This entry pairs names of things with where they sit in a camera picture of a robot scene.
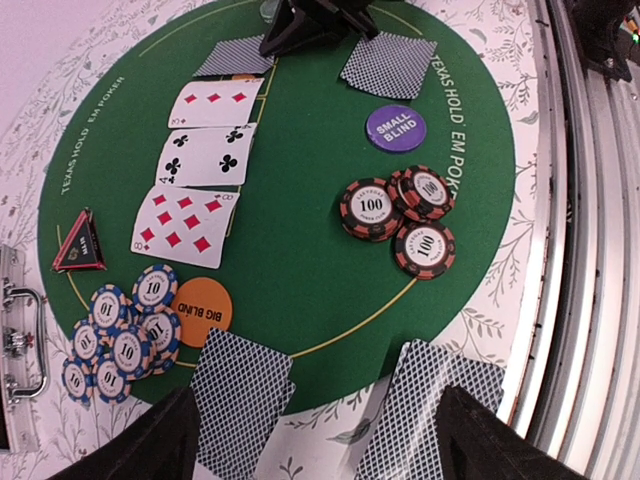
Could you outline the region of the red black 100 chip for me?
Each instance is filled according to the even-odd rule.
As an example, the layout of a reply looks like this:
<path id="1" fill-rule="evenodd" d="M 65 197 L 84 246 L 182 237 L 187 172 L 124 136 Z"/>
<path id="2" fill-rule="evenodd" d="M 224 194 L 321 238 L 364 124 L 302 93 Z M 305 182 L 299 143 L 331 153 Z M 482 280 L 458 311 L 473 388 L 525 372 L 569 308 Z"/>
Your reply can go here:
<path id="1" fill-rule="evenodd" d="M 404 215 L 388 193 L 389 182 L 378 177 L 354 181 L 343 192 L 339 213 L 343 228 L 371 242 L 390 239 L 403 225 Z"/>

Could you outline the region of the blue white chip stack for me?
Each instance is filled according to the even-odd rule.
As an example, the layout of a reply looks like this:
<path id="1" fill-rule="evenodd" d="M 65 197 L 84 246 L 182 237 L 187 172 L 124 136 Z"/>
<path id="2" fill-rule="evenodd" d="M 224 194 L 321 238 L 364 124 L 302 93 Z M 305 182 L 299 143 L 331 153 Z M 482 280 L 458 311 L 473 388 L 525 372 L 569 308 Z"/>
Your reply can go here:
<path id="1" fill-rule="evenodd" d="M 61 380 L 67 395 L 75 402 L 89 405 L 93 399 L 107 404 L 121 404 L 131 394 L 131 382 L 116 366 L 111 353 L 95 358 L 87 364 L 79 357 L 63 361 Z"/>

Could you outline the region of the aluminium front rail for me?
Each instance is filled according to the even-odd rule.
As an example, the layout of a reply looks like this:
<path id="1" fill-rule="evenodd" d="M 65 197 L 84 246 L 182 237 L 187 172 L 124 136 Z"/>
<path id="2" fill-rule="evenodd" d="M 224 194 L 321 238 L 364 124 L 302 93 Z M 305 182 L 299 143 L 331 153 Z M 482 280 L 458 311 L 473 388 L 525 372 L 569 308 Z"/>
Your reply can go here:
<path id="1" fill-rule="evenodd" d="M 540 137 L 499 418 L 592 479 L 639 475 L 639 85 L 587 68 L 566 1 L 535 1 Z"/>

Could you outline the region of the black triangular card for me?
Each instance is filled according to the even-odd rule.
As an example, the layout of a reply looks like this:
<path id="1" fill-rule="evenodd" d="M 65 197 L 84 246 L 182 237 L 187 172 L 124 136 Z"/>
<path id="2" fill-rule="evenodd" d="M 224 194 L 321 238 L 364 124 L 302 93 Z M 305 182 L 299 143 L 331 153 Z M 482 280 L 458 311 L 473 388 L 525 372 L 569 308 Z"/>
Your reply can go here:
<path id="1" fill-rule="evenodd" d="M 62 243 L 52 269 L 55 272 L 106 270 L 93 212 L 84 208 Z"/>

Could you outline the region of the round green poker mat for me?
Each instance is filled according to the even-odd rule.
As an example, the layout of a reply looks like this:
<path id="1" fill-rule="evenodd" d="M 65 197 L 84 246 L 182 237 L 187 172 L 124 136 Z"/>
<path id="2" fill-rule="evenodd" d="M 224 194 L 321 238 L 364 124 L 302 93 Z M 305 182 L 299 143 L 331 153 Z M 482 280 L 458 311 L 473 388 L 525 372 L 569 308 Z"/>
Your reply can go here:
<path id="1" fill-rule="evenodd" d="M 221 265 L 176 263 L 181 281 L 209 277 L 234 305 L 231 329 L 288 353 L 297 390 L 292 411 L 335 401 L 386 374 L 403 342 L 441 339 L 480 356 L 505 325 L 474 302 L 501 289 L 499 257 L 511 213 L 515 152 L 508 111 L 483 56 L 443 22 L 406 3 L 381 3 L 388 32 L 438 43 L 415 109 L 428 127 L 415 152 L 393 155 L 365 136 L 382 102 L 339 78 L 347 41 L 280 60 L 265 102 L 255 105 L 257 138 Z M 215 43 L 259 32 L 255 5 L 213 3 L 171 22 L 99 72 L 83 102 L 61 115 L 65 133 L 48 169 L 39 208 L 43 283 L 64 332 L 87 313 L 104 283 L 130 289 L 147 256 L 130 249 L 138 208 L 168 136 L 170 108 Z M 452 268 L 416 281 L 396 264 L 391 242 L 349 236 L 339 220 L 342 190 L 414 164 L 434 169 L 456 196 L 444 224 L 456 239 Z M 55 272 L 53 261 L 84 208 L 95 218 L 107 269 Z"/>

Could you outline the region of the eight of diamonds card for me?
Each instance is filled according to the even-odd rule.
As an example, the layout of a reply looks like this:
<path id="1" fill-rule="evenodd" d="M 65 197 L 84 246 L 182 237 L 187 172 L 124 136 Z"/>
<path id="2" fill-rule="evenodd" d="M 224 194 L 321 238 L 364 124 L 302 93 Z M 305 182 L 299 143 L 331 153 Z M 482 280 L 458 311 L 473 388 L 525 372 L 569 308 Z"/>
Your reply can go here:
<path id="1" fill-rule="evenodd" d="M 144 198 L 130 249 L 142 255 L 217 269 L 237 192 L 155 185 Z"/>

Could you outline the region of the aluminium poker chip case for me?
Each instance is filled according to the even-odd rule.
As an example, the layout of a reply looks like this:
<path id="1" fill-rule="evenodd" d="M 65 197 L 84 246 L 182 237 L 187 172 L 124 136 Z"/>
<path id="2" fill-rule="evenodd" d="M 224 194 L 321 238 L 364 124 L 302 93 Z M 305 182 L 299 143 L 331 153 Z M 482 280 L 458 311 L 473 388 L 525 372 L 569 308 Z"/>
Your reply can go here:
<path id="1" fill-rule="evenodd" d="M 49 368 L 43 297 L 27 285 L 25 254 L 1 246 L 1 452 L 35 452 L 35 399 Z"/>

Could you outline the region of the purple small blind button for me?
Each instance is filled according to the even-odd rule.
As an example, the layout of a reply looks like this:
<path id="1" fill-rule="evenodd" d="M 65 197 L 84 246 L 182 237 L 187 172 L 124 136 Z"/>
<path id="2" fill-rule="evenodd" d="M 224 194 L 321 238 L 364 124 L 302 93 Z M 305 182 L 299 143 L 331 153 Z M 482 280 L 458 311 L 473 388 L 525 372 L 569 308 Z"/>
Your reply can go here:
<path id="1" fill-rule="evenodd" d="M 401 154 L 420 147 L 426 140 L 428 129 L 423 117 L 414 109 L 387 105 L 369 115 L 365 132 L 376 148 Z"/>

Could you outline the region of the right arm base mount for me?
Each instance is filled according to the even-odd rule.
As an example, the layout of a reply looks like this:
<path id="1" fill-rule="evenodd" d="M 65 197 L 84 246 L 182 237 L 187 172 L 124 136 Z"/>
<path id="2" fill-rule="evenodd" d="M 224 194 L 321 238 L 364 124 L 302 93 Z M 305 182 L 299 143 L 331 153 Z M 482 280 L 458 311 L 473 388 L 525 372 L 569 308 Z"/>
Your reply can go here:
<path id="1" fill-rule="evenodd" d="M 572 16 L 587 65 L 606 78 L 630 82 L 627 61 L 617 50 L 620 26 L 638 1 L 583 0 L 572 8 Z"/>

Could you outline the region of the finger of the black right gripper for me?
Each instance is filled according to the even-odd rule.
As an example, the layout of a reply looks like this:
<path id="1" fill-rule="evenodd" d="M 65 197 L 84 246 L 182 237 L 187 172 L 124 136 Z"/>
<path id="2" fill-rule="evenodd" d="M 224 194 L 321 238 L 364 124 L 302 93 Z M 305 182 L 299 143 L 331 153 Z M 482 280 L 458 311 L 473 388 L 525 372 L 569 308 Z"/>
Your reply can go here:
<path id="1" fill-rule="evenodd" d="M 284 56 L 311 47 L 334 46 L 354 32 L 371 40 L 379 28 L 368 11 L 371 1 L 280 1 L 259 46 L 262 56 Z"/>

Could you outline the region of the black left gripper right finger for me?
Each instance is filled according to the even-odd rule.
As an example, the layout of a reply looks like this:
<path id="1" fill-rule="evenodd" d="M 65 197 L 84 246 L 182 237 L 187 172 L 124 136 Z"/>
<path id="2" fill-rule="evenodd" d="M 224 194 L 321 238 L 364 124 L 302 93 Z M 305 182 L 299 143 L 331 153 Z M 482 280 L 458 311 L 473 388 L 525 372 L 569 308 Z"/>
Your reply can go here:
<path id="1" fill-rule="evenodd" d="M 443 391 L 437 436 L 446 479 L 583 478 L 520 438 L 460 386 Z"/>

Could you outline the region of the orange big blind button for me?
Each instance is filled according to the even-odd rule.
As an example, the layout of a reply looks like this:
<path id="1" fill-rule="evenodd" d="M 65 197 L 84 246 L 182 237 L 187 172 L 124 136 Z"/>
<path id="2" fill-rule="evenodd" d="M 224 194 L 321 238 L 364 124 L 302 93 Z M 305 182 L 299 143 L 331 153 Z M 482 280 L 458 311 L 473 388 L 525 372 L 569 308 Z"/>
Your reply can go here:
<path id="1" fill-rule="evenodd" d="M 196 277 L 184 282 L 177 291 L 171 308 L 180 318 L 182 342 L 202 348 L 209 330 L 227 331 L 231 327 L 233 302 L 227 289 L 218 281 Z"/>

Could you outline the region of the dealt playing card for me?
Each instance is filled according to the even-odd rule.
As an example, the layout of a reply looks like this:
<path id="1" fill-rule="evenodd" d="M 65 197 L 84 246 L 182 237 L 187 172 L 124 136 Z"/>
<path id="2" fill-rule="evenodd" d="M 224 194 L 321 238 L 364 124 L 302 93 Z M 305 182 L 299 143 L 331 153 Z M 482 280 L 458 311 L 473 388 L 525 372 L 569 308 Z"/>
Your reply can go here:
<path id="1" fill-rule="evenodd" d="M 437 47 L 436 41 L 381 32 L 372 40 L 358 41 L 340 78 L 374 96 L 414 100 Z"/>
<path id="2" fill-rule="evenodd" d="M 221 479 L 248 479 L 295 387 L 285 353 L 213 328 L 190 387 L 200 414 L 197 461 Z"/>

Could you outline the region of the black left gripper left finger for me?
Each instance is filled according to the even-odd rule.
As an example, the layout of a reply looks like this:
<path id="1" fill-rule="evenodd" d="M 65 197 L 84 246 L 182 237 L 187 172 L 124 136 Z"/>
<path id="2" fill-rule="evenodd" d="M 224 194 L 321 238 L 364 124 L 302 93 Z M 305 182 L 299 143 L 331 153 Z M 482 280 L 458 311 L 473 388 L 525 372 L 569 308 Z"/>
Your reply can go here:
<path id="1" fill-rule="evenodd" d="M 55 479 L 190 479 L 200 417 L 189 387 L 172 390 L 116 438 Z"/>

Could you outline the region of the three of diamonds card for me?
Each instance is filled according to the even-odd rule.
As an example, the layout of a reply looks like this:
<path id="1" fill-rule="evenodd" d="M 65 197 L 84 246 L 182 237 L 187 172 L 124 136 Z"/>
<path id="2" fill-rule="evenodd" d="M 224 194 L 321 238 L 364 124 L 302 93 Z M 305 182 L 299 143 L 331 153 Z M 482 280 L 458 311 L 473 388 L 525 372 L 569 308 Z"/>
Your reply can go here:
<path id="1" fill-rule="evenodd" d="M 262 78 L 189 82 L 176 97 L 168 127 L 245 125 L 263 82 Z"/>

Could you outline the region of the four of clubs card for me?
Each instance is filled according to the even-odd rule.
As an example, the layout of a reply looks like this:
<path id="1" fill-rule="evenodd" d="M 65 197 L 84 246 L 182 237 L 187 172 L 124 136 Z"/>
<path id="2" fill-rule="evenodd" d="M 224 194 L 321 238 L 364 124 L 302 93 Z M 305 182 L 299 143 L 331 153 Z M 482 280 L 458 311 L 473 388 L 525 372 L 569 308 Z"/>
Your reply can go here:
<path id="1" fill-rule="evenodd" d="M 155 184 L 240 186 L 246 181 L 257 124 L 173 130 L 158 159 Z"/>

